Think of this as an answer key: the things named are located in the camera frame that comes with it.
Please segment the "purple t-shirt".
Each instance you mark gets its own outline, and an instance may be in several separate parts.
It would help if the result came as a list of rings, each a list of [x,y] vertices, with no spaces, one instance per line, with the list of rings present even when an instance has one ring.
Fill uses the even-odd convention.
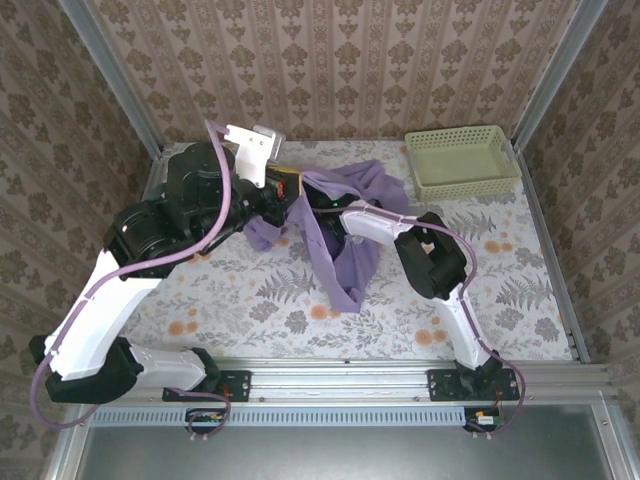
[[[331,308],[337,312],[357,313],[378,268],[379,245],[369,239],[355,242],[346,234],[341,250],[328,250],[307,200],[306,185],[332,199],[349,193],[353,195],[353,201],[363,200],[391,212],[407,214],[409,198],[404,183],[388,175],[378,160],[332,170],[305,167],[302,171],[302,193],[286,210],[285,225],[293,225],[301,233],[313,272],[326,291]]]

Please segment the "floral print tablecloth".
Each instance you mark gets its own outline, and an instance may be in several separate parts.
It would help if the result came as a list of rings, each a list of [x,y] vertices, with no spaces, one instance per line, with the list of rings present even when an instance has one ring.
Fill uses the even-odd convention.
[[[411,201],[468,240],[478,257],[470,300],[488,343],[509,360],[572,356],[525,189],[479,198]],[[383,249],[357,314],[339,313],[314,275],[306,245],[287,230],[266,252],[243,235],[176,267],[126,322],[131,342],[206,349],[215,357],[452,359],[436,305],[409,286]]]

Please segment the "pale green plastic basket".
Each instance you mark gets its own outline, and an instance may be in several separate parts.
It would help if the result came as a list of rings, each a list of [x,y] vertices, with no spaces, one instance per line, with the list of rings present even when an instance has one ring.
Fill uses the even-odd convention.
[[[511,143],[497,125],[412,132],[405,145],[422,202],[503,194],[521,178]]]

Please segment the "small black connector board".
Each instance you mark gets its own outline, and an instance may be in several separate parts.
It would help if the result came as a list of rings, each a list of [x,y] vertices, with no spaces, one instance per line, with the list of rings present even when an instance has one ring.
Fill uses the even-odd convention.
[[[504,424],[504,417],[498,407],[464,408],[463,428],[471,433],[493,433]]]
[[[210,436],[225,423],[225,408],[191,408],[185,413],[185,429],[196,436]]]

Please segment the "grey metal panel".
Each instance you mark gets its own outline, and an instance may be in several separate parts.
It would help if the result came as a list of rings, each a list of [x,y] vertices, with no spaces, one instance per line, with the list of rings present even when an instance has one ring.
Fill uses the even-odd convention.
[[[640,480],[617,408],[530,406],[504,432],[451,427],[176,427],[63,433],[45,480]]]

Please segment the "aluminium table side rail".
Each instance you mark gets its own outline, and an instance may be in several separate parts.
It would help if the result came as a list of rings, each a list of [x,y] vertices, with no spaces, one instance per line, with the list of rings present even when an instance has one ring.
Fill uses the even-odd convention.
[[[569,339],[572,350],[575,352],[574,357],[581,363],[590,363],[591,358],[573,308],[568,288],[562,274],[525,157],[516,147],[512,147],[512,150],[514,151],[517,164],[521,170],[523,190],[527,197],[532,220],[539,238],[542,254],[547,265],[547,271],[553,287],[559,313],[565,325],[566,336]]]
[[[167,178],[168,161],[172,156],[173,144],[165,145],[160,154],[152,161],[151,169],[144,188],[143,200],[148,200],[152,197],[154,190]]]

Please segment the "aluminium frame post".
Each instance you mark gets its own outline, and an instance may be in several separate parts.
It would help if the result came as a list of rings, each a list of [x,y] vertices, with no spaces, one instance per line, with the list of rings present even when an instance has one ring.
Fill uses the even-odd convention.
[[[524,152],[607,3],[608,0],[580,0],[514,130],[511,143],[515,152]]]
[[[143,102],[126,75],[124,63],[117,59],[103,29],[91,12],[89,3],[87,0],[58,1],[111,88],[150,158],[156,160],[161,156],[163,147],[160,133],[152,125]]]

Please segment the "aluminium front rail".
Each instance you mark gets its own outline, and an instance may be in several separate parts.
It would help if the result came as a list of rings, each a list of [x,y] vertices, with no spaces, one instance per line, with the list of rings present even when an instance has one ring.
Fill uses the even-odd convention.
[[[251,373],[248,406],[409,406],[430,401],[430,370],[445,360],[336,360],[221,358],[222,370]],[[602,365],[577,361],[524,361],[525,406],[612,403],[616,399]]]

